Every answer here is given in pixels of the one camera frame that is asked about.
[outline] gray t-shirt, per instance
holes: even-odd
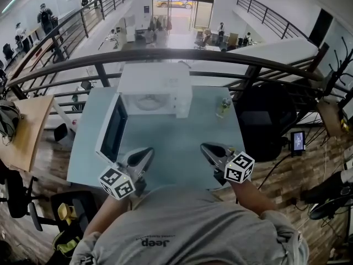
[[[258,217],[207,191],[150,193],[101,235],[77,246],[78,264],[307,264],[308,246],[279,212]]]

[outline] metal railing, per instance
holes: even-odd
[[[262,24],[270,28],[281,39],[303,37],[311,42],[309,37],[307,37],[295,25],[259,1],[237,0],[237,5],[259,19]]]
[[[317,104],[317,96],[322,95],[322,89],[320,88],[321,76],[316,75],[314,70],[320,63],[324,56],[323,49],[319,50],[317,56],[313,56],[301,61],[297,61],[290,65],[285,65],[278,62],[273,62],[265,59],[260,59],[252,56],[245,56],[240,54],[229,54],[226,52],[214,52],[207,50],[187,50],[187,49],[144,49],[144,50],[129,50],[129,51],[118,51],[104,54],[97,54],[91,56],[80,57],[73,60],[67,60],[59,62],[51,66],[41,68],[39,70],[28,73],[26,76],[11,80],[8,85],[13,90],[15,95],[19,99],[25,99],[26,93],[41,89],[48,89],[51,87],[60,87],[72,83],[80,83],[83,81],[95,81],[101,82],[103,87],[110,86],[110,80],[121,77],[121,72],[107,74],[104,69],[104,64],[116,63],[116,62],[128,62],[128,61],[154,61],[154,60],[205,60],[205,61],[217,61],[217,62],[228,62],[247,65],[248,69],[245,74],[239,75],[235,73],[220,73],[220,72],[204,72],[204,71],[192,71],[190,70],[190,76],[202,76],[202,77],[222,77],[234,80],[230,84],[226,85],[231,91],[231,94],[237,94],[234,96],[233,101],[237,101],[239,97],[246,94],[249,88],[252,86],[260,85],[263,83],[279,83],[283,85],[289,95],[293,98],[293,102],[299,111],[297,122],[299,122],[308,112],[315,109]],[[34,80],[38,77],[47,76],[53,73],[59,73],[62,71],[68,71],[76,68],[82,68],[87,66],[95,66],[97,75],[73,78],[70,80],[60,81],[57,80],[54,83],[41,84],[36,87],[31,87],[22,91],[19,85],[23,82]],[[299,81],[287,82],[280,80],[287,76],[296,76]],[[56,98],[78,96],[83,94],[89,94],[90,89],[84,91],[62,91],[54,94]],[[76,102],[63,102],[58,101],[62,107],[69,108],[70,106],[82,107],[81,109],[67,110],[67,114],[81,113],[84,107],[85,101]]]
[[[30,66],[29,72],[35,72],[38,69],[47,67],[53,63],[66,61],[70,58],[73,50],[84,38],[89,38],[90,31],[109,13],[116,10],[116,7],[126,0],[94,0],[80,10],[74,12],[67,19],[63,20],[49,34],[43,38],[21,61],[20,65],[10,75],[10,80],[22,78],[23,69],[32,58],[34,63]],[[33,78],[30,81],[21,82],[19,88],[25,91],[38,90],[33,89],[36,86],[42,86],[46,82],[51,84],[58,72],[42,75],[40,79]]]

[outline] car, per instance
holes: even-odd
[[[172,7],[182,7],[186,9],[192,8],[192,2],[186,0],[171,0]],[[168,6],[167,0],[158,0],[157,7],[166,8]]]

